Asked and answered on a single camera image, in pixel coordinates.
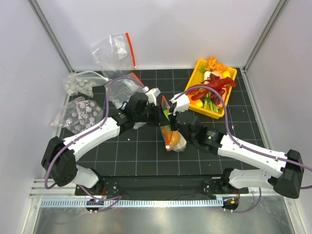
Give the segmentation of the toy green apple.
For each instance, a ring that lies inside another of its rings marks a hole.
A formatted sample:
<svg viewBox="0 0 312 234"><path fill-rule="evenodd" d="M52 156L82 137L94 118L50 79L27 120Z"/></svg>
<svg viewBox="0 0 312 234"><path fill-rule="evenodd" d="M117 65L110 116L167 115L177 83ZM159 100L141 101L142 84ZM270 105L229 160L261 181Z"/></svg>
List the toy green apple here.
<svg viewBox="0 0 312 234"><path fill-rule="evenodd" d="M165 117L166 117L168 120L170 120L170 119L169 119L170 110L169 110L169 109L163 110L163 113L164 113Z"/></svg>

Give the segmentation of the toy green lettuce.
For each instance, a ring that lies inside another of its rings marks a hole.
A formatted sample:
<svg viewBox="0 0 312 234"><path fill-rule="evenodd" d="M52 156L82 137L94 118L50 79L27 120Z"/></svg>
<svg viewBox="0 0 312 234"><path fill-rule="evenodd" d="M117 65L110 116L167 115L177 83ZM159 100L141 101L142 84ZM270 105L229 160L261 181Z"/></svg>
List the toy green lettuce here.
<svg viewBox="0 0 312 234"><path fill-rule="evenodd" d="M183 138L181 138L179 141L175 140L170 144L170 149L175 152L181 152L184 151L186 148L187 141Z"/></svg>

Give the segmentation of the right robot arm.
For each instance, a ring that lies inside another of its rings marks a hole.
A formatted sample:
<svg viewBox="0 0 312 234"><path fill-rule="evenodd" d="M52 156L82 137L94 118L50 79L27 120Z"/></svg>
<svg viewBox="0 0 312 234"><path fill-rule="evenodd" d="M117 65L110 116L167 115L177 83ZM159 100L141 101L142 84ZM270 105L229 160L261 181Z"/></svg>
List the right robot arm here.
<svg viewBox="0 0 312 234"><path fill-rule="evenodd" d="M233 158L254 166L253 170L226 168L220 188L225 193L245 187L268 188L284 197L297 199L300 195L304 167L301 154L272 151L240 140L213 127L205 127L189 111L169 114L170 126L198 150Z"/></svg>

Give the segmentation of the toy small orange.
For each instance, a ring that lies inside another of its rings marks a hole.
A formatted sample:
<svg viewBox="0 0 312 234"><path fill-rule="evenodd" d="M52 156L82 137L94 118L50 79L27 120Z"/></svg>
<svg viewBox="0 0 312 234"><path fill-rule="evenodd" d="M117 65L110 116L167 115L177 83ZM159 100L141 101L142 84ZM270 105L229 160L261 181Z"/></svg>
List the toy small orange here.
<svg viewBox="0 0 312 234"><path fill-rule="evenodd" d="M169 144L171 146L175 146L180 141L180 133L178 131L171 131L170 137L169 137Z"/></svg>

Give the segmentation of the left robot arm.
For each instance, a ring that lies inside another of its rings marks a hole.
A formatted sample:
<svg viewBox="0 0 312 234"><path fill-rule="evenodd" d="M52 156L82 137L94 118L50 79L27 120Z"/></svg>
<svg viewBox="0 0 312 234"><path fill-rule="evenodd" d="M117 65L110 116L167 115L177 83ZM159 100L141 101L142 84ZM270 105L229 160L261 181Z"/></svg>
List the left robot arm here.
<svg viewBox="0 0 312 234"><path fill-rule="evenodd" d="M49 140L41 165L54 184L63 187L74 183L92 195L98 195L105 187L102 176L92 168L77 164L87 152L132 129L136 123L143 122L159 127L168 123L161 108L158 89L147 93L134 93L121 108L111 108L98 124L72 137Z"/></svg>

